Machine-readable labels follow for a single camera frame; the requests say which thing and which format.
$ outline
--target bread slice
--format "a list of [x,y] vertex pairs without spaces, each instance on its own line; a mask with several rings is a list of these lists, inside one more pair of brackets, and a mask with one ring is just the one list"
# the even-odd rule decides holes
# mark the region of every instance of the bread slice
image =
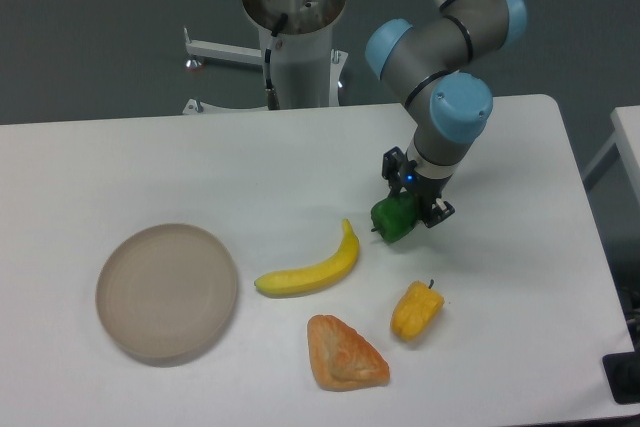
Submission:
[[354,390],[389,382],[389,365],[360,334],[332,315],[307,324],[313,376],[326,390]]

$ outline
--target white table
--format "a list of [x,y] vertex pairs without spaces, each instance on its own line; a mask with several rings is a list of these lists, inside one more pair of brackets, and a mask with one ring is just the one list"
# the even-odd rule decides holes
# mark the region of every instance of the white table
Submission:
[[[445,198],[457,213],[388,246],[369,209],[382,153],[408,145],[396,105],[0,127],[0,425],[515,425],[640,412],[601,357],[632,349],[555,102],[496,99]],[[321,293],[253,280],[321,260],[351,219],[362,252]],[[155,368],[110,341],[100,269],[133,233],[186,222],[239,270],[232,322],[193,362]],[[416,279],[445,296],[422,343],[389,332]],[[333,314],[386,358],[384,388],[320,390],[306,322]]]
[[620,157],[640,202],[640,106],[618,107],[611,120],[614,133],[585,167],[583,182],[590,190]]

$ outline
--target metal stand leg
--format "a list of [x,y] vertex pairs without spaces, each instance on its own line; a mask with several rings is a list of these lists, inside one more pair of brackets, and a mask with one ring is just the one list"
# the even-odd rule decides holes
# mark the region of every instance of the metal stand leg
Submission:
[[581,173],[582,183],[587,192],[598,183],[619,157],[620,152],[618,152],[616,145],[616,134],[613,133]]

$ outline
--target black cable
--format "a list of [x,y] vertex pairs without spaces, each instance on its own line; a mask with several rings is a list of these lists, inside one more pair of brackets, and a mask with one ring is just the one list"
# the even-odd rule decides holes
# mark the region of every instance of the black cable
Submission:
[[[278,22],[276,23],[275,27],[273,28],[273,30],[271,31],[271,37],[276,38],[278,36],[278,34],[280,34],[280,32],[282,32],[282,29],[284,29],[284,26],[287,24],[287,21],[289,20],[289,16],[287,14],[281,14],[280,18],[278,19]],[[265,84],[266,84],[266,88],[268,90],[273,89],[273,82],[271,80],[271,48],[267,47],[264,51],[264,63],[265,65],[268,67],[265,72]]]

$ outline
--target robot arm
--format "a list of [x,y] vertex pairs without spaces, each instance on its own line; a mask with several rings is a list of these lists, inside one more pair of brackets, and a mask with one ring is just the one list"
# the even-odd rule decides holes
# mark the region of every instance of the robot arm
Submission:
[[[327,105],[323,96],[329,81],[331,27],[344,2],[243,0],[248,16],[262,29],[270,106],[277,104],[269,59],[278,34],[285,45],[277,56],[281,66],[276,81],[278,89],[286,92],[284,108]],[[442,13],[439,20],[423,28],[392,20],[373,34],[365,51],[376,76],[417,123],[405,152],[394,147],[383,156],[382,176],[390,194],[373,207],[371,216],[375,230],[388,242],[410,232],[418,220],[433,227],[454,213],[451,204],[441,200],[442,190],[482,133],[493,108],[489,88],[457,71],[517,40],[526,28],[522,0],[436,2]],[[309,33],[314,36],[301,35]]]
[[526,28],[522,0],[436,0],[442,18],[421,29],[392,20],[371,37],[366,57],[376,76],[418,124],[406,153],[383,157],[389,198],[372,209],[374,230],[394,242],[422,220],[427,227],[454,213],[442,189],[493,108],[489,88],[456,71],[517,40]]

